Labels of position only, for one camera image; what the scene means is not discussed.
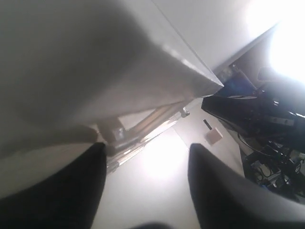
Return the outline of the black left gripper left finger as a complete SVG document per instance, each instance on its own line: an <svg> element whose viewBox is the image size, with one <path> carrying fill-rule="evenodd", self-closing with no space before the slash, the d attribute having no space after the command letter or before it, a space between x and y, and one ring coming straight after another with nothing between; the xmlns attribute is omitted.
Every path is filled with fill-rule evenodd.
<svg viewBox="0 0 305 229"><path fill-rule="evenodd" d="M2 229L89 229L104 190L105 144L96 143L46 180L0 201Z"/></svg>

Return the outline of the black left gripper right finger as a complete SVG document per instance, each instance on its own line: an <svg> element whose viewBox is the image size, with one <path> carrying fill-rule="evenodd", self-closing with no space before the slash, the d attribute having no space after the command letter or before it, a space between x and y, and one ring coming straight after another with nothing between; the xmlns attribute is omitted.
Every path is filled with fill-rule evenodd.
<svg viewBox="0 0 305 229"><path fill-rule="evenodd" d="M305 207L245 179L201 144L191 144L188 182L203 229L303 229Z"/></svg>

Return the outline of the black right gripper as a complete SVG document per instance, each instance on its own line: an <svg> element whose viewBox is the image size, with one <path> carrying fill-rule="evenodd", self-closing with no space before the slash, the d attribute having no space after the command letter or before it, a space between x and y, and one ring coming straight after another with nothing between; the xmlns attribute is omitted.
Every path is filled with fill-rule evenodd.
<svg viewBox="0 0 305 229"><path fill-rule="evenodd" d="M305 142L305 84L298 81L265 83L257 97L205 97L202 109L244 136Z"/></svg>

